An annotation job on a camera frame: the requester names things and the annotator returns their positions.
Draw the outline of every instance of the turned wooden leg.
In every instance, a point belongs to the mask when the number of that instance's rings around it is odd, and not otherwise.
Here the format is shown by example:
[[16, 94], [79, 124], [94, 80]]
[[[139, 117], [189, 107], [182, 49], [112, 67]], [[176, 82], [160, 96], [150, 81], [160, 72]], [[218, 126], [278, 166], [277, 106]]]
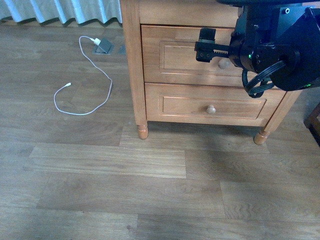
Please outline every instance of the turned wooden leg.
[[140, 139], [148, 137], [148, 125], [138, 125], [138, 135]]
[[266, 142], [269, 135], [270, 135], [269, 131], [264, 131], [264, 129], [261, 129], [260, 132], [258, 132], [254, 137], [254, 143], [257, 145], [262, 145], [264, 142]]

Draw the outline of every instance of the curtain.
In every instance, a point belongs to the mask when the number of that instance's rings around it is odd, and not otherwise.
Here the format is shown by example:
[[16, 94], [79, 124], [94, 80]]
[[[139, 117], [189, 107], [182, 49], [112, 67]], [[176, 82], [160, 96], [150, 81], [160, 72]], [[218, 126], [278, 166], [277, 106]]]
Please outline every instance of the curtain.
[[78, 24], [117, 18], [122, 23], [119, 0], [0, 0], [0, 19], [6, 17], [15, 22], [36, 18], [39, 23], [59, 18], [63, 24], [72, 18]]

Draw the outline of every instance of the drawer panel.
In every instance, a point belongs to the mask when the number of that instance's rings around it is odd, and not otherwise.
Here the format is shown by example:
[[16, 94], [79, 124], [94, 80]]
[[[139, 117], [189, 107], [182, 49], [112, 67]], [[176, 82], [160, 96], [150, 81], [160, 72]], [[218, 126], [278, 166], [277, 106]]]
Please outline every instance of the drawer panel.
[[146, 115], [148, 121], [263, 126], [284, 94], [274, 89], [251, 98], [238, 87], [146, 83]]
[[[196, 61], [195, 42], [199, 27], [143, 25], [142, 51], [144, 81], [241, 87], [242, 69], [227, 58], [214, 57], [210, 63]], [[228, 45], [232, 28], [217, 28], [216, 43]]]
[[234, 28], [238, 8], [215, 0], [139, 0], [142, 24]]

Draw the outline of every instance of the floor plank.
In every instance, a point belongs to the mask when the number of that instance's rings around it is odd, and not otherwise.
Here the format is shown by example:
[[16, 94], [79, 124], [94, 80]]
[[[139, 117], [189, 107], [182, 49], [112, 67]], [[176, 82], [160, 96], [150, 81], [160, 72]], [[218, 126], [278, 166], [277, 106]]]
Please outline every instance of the floor plank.
[[0, 171], [21, 171], [35, 144], [30, 142], [0, 142]]
[[253, 136], [258, 128], [169, 122], [148, 122], [148, 138], [137, 138], [137, 126], [125, 124], [122, 147], [212, 150], [223, 152], [269, 153], [266, 145], [257, 146]]
[[0, 141], [118, 146], [123, 123], [74, 120], [1, 118]]
[[137, 240], [318, 240], [317, 223], [139, 215]]
[[127, 214], [225, 217], [218, 181], [139, 176], [54, 174], [37, 207]]
[[0, 239], [136, 239], [137, 215], [0, 207]]
[[279, 129], [270, 135], [266, 144], [271, 154], [320, 156], [320, 147], [307, 128], [304, 131]]
[[186, 178], [185, 151], [76, 144], [39, 143], [27, 170]]
[[221, 182], [228, 219], [320, 224], [318, 185]]
[[0, 170], [0, 207], [35, 208], [48, 180], [48, 173]]
[[185, 160], [188, 179], [320, 185], [318, 155], [186, 150]]

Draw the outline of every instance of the wooden knob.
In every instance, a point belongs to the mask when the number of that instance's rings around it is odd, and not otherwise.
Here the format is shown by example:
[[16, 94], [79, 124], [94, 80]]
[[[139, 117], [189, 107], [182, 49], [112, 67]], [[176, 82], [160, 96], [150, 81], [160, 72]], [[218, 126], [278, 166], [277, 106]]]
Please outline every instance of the wooden knob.
[[229, 60], [229, 58], [222, 58], [219, 62], [218, 62], [218, 66], [220, 69], [226, 69], [227, 67], [229, 67], [231, 64], [231, 61]]
[[216, 112], [216, 109], [213, 105], [209, 105], [207, 108], [206, 108], [206, 113], [207, 114], [214, 114]]

